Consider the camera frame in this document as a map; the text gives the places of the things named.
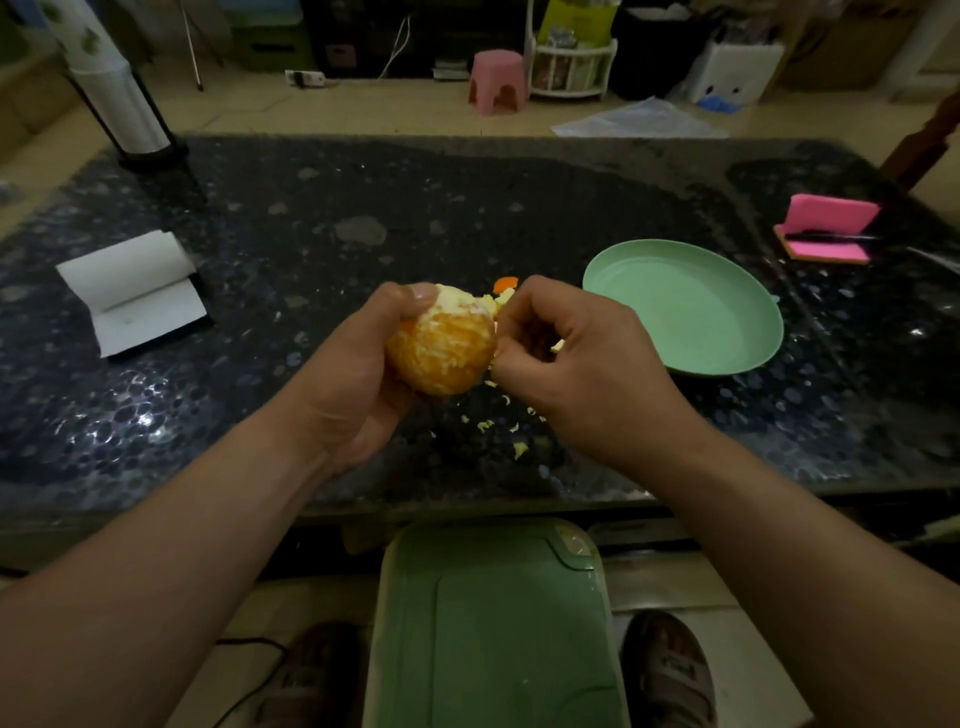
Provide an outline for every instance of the white notepad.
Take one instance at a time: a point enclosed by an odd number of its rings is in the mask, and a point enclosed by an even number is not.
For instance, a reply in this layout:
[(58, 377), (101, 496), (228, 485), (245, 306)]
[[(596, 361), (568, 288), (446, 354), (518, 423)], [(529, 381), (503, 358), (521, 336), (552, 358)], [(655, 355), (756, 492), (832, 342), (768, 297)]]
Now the white notepad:
[(188, 278), (196, 268), (171, 232), (147, 232), (67, 260), (57, 270), (89, 307), (101, 357), (206, 315)]

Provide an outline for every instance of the plate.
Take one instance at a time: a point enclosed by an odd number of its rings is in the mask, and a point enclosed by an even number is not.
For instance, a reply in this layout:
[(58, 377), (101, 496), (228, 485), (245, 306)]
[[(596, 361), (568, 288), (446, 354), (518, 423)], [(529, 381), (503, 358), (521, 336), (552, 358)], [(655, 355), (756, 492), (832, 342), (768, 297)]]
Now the plate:
[(760, 281), (695, 245), (614, 245), (587, 266), (584, 290), (636, 311), (663, 364), (676, 372), (746, 372), (769, 360), (783, 340), (780, 309)]

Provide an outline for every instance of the white cable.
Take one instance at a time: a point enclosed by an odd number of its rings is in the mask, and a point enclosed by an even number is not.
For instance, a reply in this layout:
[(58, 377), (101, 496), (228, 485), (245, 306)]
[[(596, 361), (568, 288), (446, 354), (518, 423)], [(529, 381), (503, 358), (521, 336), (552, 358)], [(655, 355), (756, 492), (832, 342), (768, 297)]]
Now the white cable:
[[(400, 42), (400, 34), (403, 33), (404, 23), (407, 28), (407, 35), (403, 39), (403, 45), (399, 48), (396, 45)], [(380, 72), (380, 75), (376, 77), (380, 81), (384, 76), (387, 75), (387, 69), (390, 68), (390, 64), (394, 62), (397, 56), (403, 53), (403, 49), (407, 47), (407, 43), (410, 42), (410, 15), (407, 15), (400, 21), (400, 27), (396, 29), (396, 37), (394, 38), (394, 48), (390, 52), (390, 59), (387, 61), (387, 64), (383, 66), (383, 70)]]

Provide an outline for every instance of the speckled stone surface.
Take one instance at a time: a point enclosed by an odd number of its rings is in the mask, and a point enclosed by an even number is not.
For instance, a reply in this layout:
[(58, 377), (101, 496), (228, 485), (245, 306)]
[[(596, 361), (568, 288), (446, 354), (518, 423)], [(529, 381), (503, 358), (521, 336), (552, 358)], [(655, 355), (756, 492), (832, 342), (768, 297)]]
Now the speckled stone surface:
[[(640, 237), (727, 255), (779, 297), (786, 335), (768, 365), (678, 377), (716, 426), (821, 494), (957, 482), (960, 279), (905, 247), (960, 259), (960, 239), (848, 151), (780, 140), (188, 142), (188, 170), (142, 178), (105, 153), (0, 247), (0, 522), (130, 508), (275, 392), (382, 280), (475, 293), (506, 274), (579, 283), (596, 253)], [(887, 240), (873, 264), (787, 260), (771, 227), (797, 192), (881, 203)], [(193, 256), (209, 318), (100, 359), (54, 265), (155, 229)], [(482, 433), (486, 419), (495, 426)], [(518, 441), (530, 449), (515, 461)], [(647, 497), (480, 386), (424, 407), (310, 510)]]

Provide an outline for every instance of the person's right hand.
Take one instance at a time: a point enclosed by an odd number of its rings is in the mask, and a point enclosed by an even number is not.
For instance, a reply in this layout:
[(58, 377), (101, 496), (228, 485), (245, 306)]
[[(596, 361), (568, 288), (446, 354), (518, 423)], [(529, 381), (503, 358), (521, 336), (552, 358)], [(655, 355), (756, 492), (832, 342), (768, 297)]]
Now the person's right hand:
[(497, 339), (493, 379), (567, 444), (629, 477), (716, 432), (677, 389), (633, 310), (612, 299), (533, 276), (500, 311)]

